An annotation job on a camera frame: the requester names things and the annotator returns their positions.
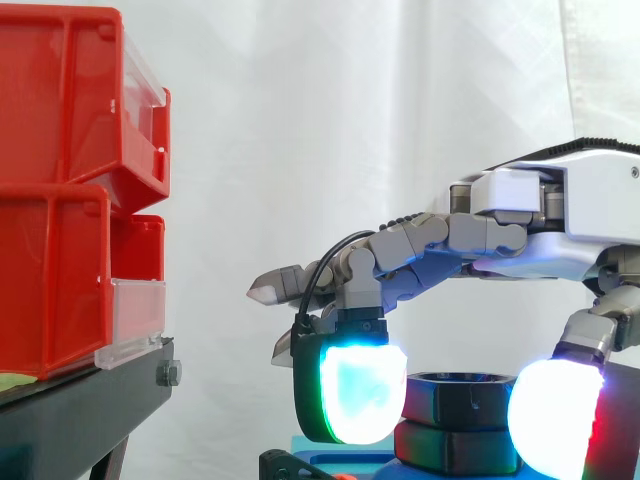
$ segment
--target red storage drawer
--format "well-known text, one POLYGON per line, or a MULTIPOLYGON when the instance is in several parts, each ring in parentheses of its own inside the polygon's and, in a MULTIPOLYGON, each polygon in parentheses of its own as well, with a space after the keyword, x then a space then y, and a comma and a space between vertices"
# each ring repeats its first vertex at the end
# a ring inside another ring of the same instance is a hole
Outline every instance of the red storage drawer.
POLYGON ((169 195, 170 96, 117 10, 0 5, 0 183, 92 183, 113 212, 169 195))
POLYGON ((0 231, 0 373, 45 379, 159 348, 162 219, 112 219, 96 185, 2 185, 0 231))

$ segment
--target metal bolt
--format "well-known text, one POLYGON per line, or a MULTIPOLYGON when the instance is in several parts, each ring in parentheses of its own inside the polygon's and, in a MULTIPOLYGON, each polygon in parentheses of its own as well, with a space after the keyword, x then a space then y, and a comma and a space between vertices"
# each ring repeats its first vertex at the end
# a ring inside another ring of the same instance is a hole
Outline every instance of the metal bolt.
POLYGON ((273 475, 273 480, 289 480, 289 470, 281 468, 273 475))
POLYGON ((182 379, 180 360, 163 360, 156 369, 156 383, 161 387, 177 387, 182 379))

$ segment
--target black cable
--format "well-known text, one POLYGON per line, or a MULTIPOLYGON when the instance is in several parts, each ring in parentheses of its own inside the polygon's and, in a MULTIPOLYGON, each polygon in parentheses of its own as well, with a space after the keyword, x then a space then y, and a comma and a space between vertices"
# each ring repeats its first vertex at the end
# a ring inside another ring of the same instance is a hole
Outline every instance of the black cable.
POLYGON ((322 272, 329 264, 331 259, 336 256, 340 250, 349 246, 356 240, 360 240, 362 238, 367 238, 373 235, 375 232, 371 230, 364 230, 362 232, 356 232, 348 237, 343 238, 338 243, 336 243, 331 249, 324 254, 324 256, 320 259, 318 264, 316 265, 311 278, 309 279, 309 283, 307 283, 307 287, 304 290, 304 294, 302 295, 302 301, 300 302, 300 309, 298 310, 298 315, 296 315, 296 322, 304 322, 308 321, 307 319, 307 310, 309 309, 309 303, 311 303, 311 297, 313 296, 313 290, 316 288, 318 284, 318 280, 320 280, 320 276, 322 272))

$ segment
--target blue base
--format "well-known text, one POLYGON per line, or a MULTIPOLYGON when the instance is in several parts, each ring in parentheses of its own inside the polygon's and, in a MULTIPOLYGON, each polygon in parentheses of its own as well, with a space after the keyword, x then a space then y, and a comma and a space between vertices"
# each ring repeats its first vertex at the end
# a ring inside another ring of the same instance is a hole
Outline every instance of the blue base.
MULTIPOLYGON (((334 445, 314 443, 305 437, 293 437, 291 451, 305 462, 335 475, 348 473, 358 480, 442 480, 450 479, 402 465, 393 453, 393 436, 373 445, 334 445)), ((549 480, 549 477, 525 468, 514 477, 456 477, 457 480, 549 480)))
MULTIPOLYGON (((371 477, 372 480, 442 480, 444 478, 450 479, 451 477, 410 468, 402 465, 399 460, 391 461, 371 477)), ((505 480, 510 478, 518 480, 550 480, 550 477, 542 475, 526 465, 518 475, 513 477, 456 477, 456 480, 505 480)))

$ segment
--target black metal shelf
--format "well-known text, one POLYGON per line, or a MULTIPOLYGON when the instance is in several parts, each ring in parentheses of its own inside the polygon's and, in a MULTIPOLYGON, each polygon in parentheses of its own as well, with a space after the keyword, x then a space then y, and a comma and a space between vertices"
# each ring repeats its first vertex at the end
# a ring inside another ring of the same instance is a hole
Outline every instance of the black metal shelf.
POLYGON ((158 368, 174 345, 113 370, 83 371, 0 394, 0 478, 116 480, 129 434, 171 397, 158 368))

